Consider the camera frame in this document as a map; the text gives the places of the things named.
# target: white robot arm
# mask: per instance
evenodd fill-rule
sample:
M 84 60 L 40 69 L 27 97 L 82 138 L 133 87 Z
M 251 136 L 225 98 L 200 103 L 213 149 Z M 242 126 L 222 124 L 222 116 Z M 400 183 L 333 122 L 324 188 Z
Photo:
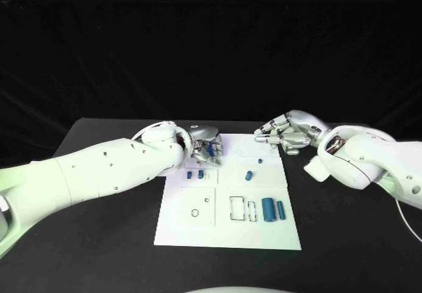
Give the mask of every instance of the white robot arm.
M 2 169 L 0 257 L 49 214 L 173 174 L 192 156 L 218 165 L 218 128 L 184 129 L 164 121 L 143 129 L 131 140 L 117 139 L 66 156 Z
M 362 126 L 331 129 L 300 110 L 277 117 L 255 135 L 256 142 L 281 144 L 291 155 L 307 145 L 317 148 L 304 167 L 315 180 L 331 175 L 354 189 L 375 182 L 398 200 L 422 209 L 422 142 L 396 142 L 389 134 Z

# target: blue cylinder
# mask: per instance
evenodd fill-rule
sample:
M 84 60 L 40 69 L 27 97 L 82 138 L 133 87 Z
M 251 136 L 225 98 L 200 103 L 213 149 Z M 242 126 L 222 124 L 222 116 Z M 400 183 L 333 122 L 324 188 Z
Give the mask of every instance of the blue cylinder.
M 249 181 L 252 179 L 252 171 L 248 171 L 245 179 Z
M 264 220 L 267 222 L 274 222 L 277 220 L 275 218 L 275 208 L 274 208 L 274 200 L 272 198 L 264 198 L 261 200 L 262 202 L 262 213 L 264 213 Z
M 279 219 L 285 220 L 284 203 L 281 201 L 277 202 L 277 209 L 279 210 Z

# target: white paper sheet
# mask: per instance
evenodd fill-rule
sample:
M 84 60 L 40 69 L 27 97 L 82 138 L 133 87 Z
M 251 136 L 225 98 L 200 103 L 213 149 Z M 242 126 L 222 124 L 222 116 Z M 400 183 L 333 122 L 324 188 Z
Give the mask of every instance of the white paper sheet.
M 251 134 L 222 134 L 222 141 L 218 168 L 189 159 L 186 168 L 166 178 L 154 245 L 301 250 L 278 150 L 256 143 Z M 248 171 L 254 172 L 251 181 L 245 180 Z M 243 197 L 245 220 L 231 220 L 231 197 Z M 277 221 L 264 221 L 265 197 L 282 201 L 285 220 L 277 212 Z M 249 201 L 256 222 L 249 221 Z

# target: black table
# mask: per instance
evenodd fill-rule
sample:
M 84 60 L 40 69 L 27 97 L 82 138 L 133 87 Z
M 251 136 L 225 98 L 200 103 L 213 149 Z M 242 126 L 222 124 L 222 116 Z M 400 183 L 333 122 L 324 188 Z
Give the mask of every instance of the black table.
M 131 138 L 154 120 L 79 120 L 55 156 Z M 252 133 L 261 122 L 177 121 Z M 171 292 L 256 286 L 295 292 L 422 292 L 422 244 L 393 198 L 372 184 L 318 183 L 315 149 L 281 154 L 303 251 L 154 246 L 166 178 L 56 212 L 0 260 L 0 292 Z M 422 234 L 422 211 L 402 204 Z

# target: white cable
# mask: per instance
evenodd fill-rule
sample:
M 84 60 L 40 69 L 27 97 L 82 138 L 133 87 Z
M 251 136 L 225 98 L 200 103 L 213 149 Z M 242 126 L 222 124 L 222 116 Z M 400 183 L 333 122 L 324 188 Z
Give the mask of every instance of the white cable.
M 418 234 L 415 233 L 413 229 L 412 229 L 411 226 L 409 226 L 409 223 L 408 223 L 408 221 L 406 221 L 406 218 L 405 218 L 405 215 L 403 215 L 403 212 L 402 212 L 402 209 L 400 209 L 400 205 L 399 205 L 399 201 L 398 201 L 398 200 L 396 200 L 396 204 L 398 204 L 398 209 L 399 209 L 399 212 L 400 212 L 400 215 L 402 215 L 403 222 L 405 222 L 405 224 L 406 224 L 406 226 L 408 226 L 408 228 L 409 228 L 412 234 L 415 235 L 415 237 L 418 238 L 418 240 L 422 242 L 421 237 L 418 236 Z
M 138 131 L 138 133 L 137 133 L 137 134 L 134 135 L 134 137 L 133 137 L 133 140 L 135 140 L 135 139 L 141 136 L 141 134 L 143 134 L 150 128 L 153 128 L 153 127 L 156 127 L 157 125 L 161 125 L 161 124 L 176 125 L 176 123 L 174 123 L 173 121 L 161 121 L 161 122 L 157 122 L 157 123 L 151 124 L 150 126 L 147 126 L 146 128 L 143 128 L 143 129 Z

